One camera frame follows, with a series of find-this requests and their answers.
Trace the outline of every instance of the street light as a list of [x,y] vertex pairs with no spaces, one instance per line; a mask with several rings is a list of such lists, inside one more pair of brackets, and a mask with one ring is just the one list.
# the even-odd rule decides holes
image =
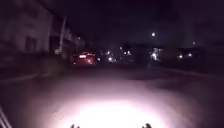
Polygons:
[[153,33],[152,33],[152,36],[153,36],[153,37],[154,37],[154,36],[156,36],[156,33],[155,33],[155,32],[153,32]]

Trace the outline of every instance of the light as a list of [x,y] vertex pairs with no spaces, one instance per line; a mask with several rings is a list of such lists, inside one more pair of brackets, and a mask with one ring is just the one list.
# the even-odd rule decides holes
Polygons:
[[183,55],[179,55],[178,58],[179,58],[179,59],[183,59]]
[[128,55],[131,55],[131,52],[130,51],[128,51]]
[[154,113],[124,102],[86,106],[74,118],[74,124],[80,128],[138,128],[147,122],[152,127],[165,128]]
[[189,57],[192,57],[192,54],[191,54],[191,53],[189,53],[189,54],[188,54],[188,56],[189,56]]
[[79,55],[79,58],[86,58],[86,55]]
[[109,60],[109,61],[112,61],[112,60],[113,60],[113,58],[112,58],[112,57],[109,57],[109,58],[108,58],[108,60]]
[[108,51],[106,54],[109,55],[110,54],[110,51]]
[[59,54],[61,53],[61,50],[60,50],[60,49],[55,49],[55,50],[54,50],[54,53],[55,53],[56,55],[59,55]]
[[153,36],[153,37],[154,37],[154,36],[156,36],[156,33],[155,33],[155,32],[153,32],[153,33],[152,33],[152,36]]
[[154,59],[154,60],[158,60],[158,55],[156,53],[152,53],[151,57]]

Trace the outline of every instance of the dark road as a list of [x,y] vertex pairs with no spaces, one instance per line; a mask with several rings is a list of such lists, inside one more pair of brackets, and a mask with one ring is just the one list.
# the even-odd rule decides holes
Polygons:
[[155,69],[83,68],[2,84],[0,104],[14,128],[221,128],[219,81]]

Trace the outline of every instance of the roadside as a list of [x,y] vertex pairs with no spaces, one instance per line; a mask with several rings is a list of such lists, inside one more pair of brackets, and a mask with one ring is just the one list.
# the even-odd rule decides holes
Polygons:
[[0,67],[0,83],[47,77],[66,71],[68,64],[52,56],[17,56],[12,65]]

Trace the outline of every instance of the sidewalk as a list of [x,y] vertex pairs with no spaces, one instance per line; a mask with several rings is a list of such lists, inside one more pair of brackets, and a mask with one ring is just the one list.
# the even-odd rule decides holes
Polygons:
[[52,57],[21,57],[13,66],[0,68],[0,83],[50,76],[65,71],[62,62]]

